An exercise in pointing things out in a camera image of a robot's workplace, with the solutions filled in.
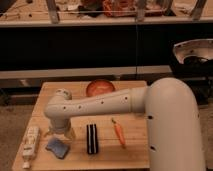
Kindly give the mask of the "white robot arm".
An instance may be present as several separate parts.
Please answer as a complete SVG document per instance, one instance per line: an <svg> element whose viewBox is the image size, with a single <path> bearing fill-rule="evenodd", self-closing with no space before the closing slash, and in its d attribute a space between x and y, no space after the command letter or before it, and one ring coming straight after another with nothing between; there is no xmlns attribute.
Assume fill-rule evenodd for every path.
<svg viewBox="0 0 213 171"><path fill-rule="evenodd" d="M179 79L78 100L59 89L44 110L56 134L69 130L72 117L122 113L147 115L150 171L206 171L197 102Z"/></svg>

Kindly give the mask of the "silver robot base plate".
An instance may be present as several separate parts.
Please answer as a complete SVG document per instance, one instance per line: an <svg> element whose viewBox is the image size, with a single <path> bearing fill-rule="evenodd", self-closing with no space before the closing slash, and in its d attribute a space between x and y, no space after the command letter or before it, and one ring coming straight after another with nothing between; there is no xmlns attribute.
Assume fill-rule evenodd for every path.
<svg viewBox="0 0 213 171"><path fill-rule="evenodd" d="M173 54L180 64L190 56L202 57L207 60L213 59L213 38L193 39L176 43L173 46Z"/></svg>

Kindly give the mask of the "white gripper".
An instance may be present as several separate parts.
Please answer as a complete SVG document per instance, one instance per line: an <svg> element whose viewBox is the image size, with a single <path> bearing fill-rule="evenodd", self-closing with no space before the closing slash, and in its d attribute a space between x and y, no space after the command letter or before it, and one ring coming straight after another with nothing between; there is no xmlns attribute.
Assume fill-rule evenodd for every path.
<svg viewBox="0 0 213 171"><path fill-rule="evenodd" d="M48 128L48 131L45 133L45 136L53 135L53 134L64 135L66 138L68 138L70 140L74 140L76 138L75 131L70 125L68 125L67 127L63 127L63 128L57 128L57 127L50 126Z"/></svg>

